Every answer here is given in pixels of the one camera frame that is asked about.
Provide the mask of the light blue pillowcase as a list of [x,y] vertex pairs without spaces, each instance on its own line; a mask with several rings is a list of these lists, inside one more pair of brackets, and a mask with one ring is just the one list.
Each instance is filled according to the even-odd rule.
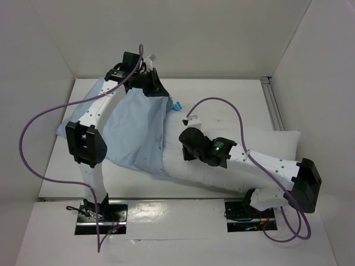
[[147,97],[142,89],[130,89],[104,126],[106,159],[131,170],[165,176],[164,122],[172,108],[169,96]]

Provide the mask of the white pillow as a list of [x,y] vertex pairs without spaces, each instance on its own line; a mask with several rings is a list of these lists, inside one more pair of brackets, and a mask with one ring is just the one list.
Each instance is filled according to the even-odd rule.
[[163,164],[170,177],[218,189],[246,192],[276,187],[292,190],[300,172],[295,161],[297,131],[260,131],[248,128],[242,147],[235,123],[196,117],[183,124],[185,115],[172,112],[164,123]]

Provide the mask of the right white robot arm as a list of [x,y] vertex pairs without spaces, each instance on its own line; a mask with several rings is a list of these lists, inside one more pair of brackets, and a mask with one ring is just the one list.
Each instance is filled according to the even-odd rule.
[[199,160],[210,167],[239,170],[248,177],[276,184],[274,188],[249,189],[242,204],[244,215],[255,217],[260,211],[286,205],[304,213],[315,212],[322,179],[312,160],[289,161],[245,151],[233,140],[210,140],[195,127],[185,129],[179,141],[185,161]]

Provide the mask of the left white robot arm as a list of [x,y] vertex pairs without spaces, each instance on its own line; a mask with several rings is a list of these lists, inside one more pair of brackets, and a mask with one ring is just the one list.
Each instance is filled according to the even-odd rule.
[[97,221],[110,213],[104,160],[164,173],[164,121],[173,101],[153,67],[154,60],[154,55],[125,52],[122,62],[96,83],[58,129],[82,174],[84,208]]

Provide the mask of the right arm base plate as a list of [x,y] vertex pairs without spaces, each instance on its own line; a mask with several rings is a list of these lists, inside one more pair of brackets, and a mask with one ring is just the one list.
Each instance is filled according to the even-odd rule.
[[258,211],[250,206],[243,205],[241,200],[225,200],[224,217],[226,218],[227,231],[256,232],[276,231],[277,223],[275,212],[272,208]]

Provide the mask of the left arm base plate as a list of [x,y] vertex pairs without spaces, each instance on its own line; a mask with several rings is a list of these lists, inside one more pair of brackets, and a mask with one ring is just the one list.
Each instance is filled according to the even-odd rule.
[[[95,212],[88,210],[81,202],[79,207],[67,206],[67,210],[77,212],[77,221],[74,234],[77,236],[96,235]],[[111,235],[126,234],[128,204],[126,202],[109,201],[107,214],[98,215],[100,235],[105,235],[111,230]]]

